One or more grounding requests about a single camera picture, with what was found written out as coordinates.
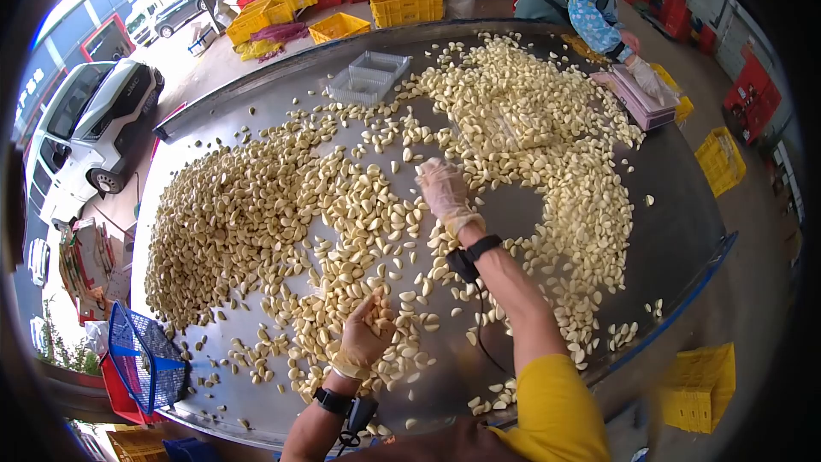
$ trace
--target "disposable plastic glove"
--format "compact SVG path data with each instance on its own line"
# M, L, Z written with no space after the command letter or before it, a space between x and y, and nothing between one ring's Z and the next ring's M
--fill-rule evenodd
M641 57L636 56L633 62L627 66L627 71L635 78L641 89L658 100L662 106L665 99L676 96L676 92L672 91L671 87L667 86L667 83L662 80L662 77L656 74L656 71Z
M391 309L384 309L387 313L374 321L370 319L381 299L382 293L374 292L345 321L342 346L331 360L331 366L338 373L357 380L367 379L370 377L370 367L391 344L396 332Z
M461 228L471 221L476 221L484 229L482 215L467 206L467 187L456 165L431 157L419 167L422 175L416 177L416 183L422 188L430 211L442 222L447 233L457 239Z

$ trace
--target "hand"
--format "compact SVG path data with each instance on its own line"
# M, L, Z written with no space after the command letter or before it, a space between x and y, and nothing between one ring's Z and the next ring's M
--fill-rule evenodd
M467 206L467 187L456 165L431 157L419 167L422 175L416 177L416 183L422 189L430 211L454 239L471 221L476 221L484 229L482 216Z
M627 29L619 30L619 34L621 34L621 42L633 49L635 54L638 54L640 46L638 36L635 36Z
M346 355L349 362L368 371L391 344L391 338L396 331L390 301L380 295L381 293L375 292L348 316L345 321L342 347L339 350L340 354ZM372 326L368 325L368 318L378 302L387 306L382 308L379 312L379 319L374 321L373 326L379 327L377 336Z
M665 98L676 97L676 92L667 86L659 74L656 74L650 65L644 59L636 56L630 65L627 66L627 71L635 78L641 89L659 101L659 104L664 105Z

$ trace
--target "wall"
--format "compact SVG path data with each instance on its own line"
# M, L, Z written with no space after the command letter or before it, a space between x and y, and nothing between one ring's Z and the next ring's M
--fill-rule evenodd
M770 119L764 136L780 131L791 118L793 108L787 94L786 80L764 32L735 0L686 1L687 7L693 12L693 18L700 19L716 33L718 47L715 59L731 79L735 80L744 66L741 47L748 42L752 44L755 56L782 94L781 104Z

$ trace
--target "white truck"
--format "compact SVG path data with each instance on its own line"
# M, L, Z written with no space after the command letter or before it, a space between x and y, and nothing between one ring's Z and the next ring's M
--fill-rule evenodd
M122 191L164 85L159 70L132 59L72 69L39 120L26 160L28 197L40 219L68 224L95 194Z

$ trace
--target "blue plastic basket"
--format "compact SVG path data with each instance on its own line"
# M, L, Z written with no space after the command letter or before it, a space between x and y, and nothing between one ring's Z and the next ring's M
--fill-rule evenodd
M108 353L145 414L177 401L186 363L157 322L114 303L108 321Z
M207 442L194 437L178 441L162 440L171 462L220 462L217 451Z

